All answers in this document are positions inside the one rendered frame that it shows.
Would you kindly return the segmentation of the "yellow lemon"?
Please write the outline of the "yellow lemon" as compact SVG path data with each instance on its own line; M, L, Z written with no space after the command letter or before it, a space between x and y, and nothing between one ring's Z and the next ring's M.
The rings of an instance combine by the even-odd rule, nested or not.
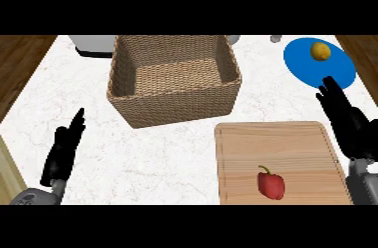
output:
M310 55L315 60L325 61L331 57L331 48L322 42L315 42L310 47Z

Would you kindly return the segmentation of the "brown wicker basket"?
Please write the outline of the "brown wicker basket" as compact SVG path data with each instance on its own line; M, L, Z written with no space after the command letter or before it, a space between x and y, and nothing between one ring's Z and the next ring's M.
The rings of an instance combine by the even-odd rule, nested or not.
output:
M106 98L134 128L232 112L242 83L225 35L118 35Z

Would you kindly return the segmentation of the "blue round plate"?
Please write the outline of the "blue round plate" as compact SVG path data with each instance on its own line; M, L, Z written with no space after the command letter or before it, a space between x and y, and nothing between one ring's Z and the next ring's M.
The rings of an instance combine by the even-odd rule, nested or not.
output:
M331 57L318 61L310 55L310 47L325 43L331 49ZM356 79L356 67L347 53L328 41L318 38L298 38L292 40L284 50L285 65L297 79L313 88L323 84L323 78L331 76L338 86L346 89Z

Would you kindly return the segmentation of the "wooden cutting board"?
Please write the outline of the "wooden cutting board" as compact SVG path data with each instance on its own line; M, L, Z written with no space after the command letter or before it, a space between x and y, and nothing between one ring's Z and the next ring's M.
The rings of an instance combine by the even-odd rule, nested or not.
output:
M222 204L349 205L344 171L316 121L220 123L214 129ZM284 198L267 198L257 176L284 177Z

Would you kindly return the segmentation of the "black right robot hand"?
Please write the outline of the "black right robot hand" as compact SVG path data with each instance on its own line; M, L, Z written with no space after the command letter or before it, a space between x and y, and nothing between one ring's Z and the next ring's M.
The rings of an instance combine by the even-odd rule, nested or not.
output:
M378 161L378 119L369 120L350 104L344 91L331 76L322 79L316 98L331 122L341 152L347 158Z

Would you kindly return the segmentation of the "white appliance with black base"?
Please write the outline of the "white appliance with black base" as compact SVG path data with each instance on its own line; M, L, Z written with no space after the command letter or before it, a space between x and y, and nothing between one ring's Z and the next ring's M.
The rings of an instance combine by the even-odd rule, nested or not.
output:
M75 50L83 57L111 58L114 52L114 35L70 35Z

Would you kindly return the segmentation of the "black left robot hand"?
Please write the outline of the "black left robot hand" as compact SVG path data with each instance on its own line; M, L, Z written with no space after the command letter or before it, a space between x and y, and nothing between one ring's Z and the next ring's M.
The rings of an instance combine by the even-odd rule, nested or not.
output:
M86 129L84 109L80 109L68 127L59 126L55 131L55 142L46 158L40 184L52 186L53 180L67 181L71 176L75 151Z

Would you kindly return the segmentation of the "red bell pepper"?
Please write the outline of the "red bell pepper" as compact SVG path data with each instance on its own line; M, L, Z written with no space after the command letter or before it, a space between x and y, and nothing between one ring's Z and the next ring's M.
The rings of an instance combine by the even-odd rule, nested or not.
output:
M284 178L270 172L266 166L260 165L263 172L257 175L260 193L272 200L281 200L285 194Z

